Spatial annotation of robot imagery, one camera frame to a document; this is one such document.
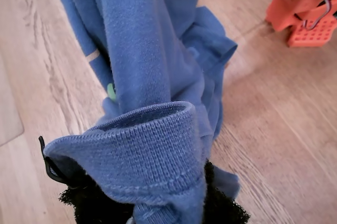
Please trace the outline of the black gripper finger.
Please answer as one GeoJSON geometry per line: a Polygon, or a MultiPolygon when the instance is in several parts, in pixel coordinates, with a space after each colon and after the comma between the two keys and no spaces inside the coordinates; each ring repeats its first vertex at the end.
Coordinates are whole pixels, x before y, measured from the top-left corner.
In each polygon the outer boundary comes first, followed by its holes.
{"type": "Polygon", "coordinates": [[[239,204],[227,197],[213,184],[215,179],[214,166],[209,160],[206,161],[204,171],[207,191],[204,200],[202,223],[248,223],[251,216],[239,204]]]}
{"type": "Polygon", "coordinates": [[[84,171],[78,180],[67,177],[46,155],[42,155],[49,178],[67,185],[59,200],[74,209],[76,223],[134,223],[133,205],[110,199],[84,171]]]}

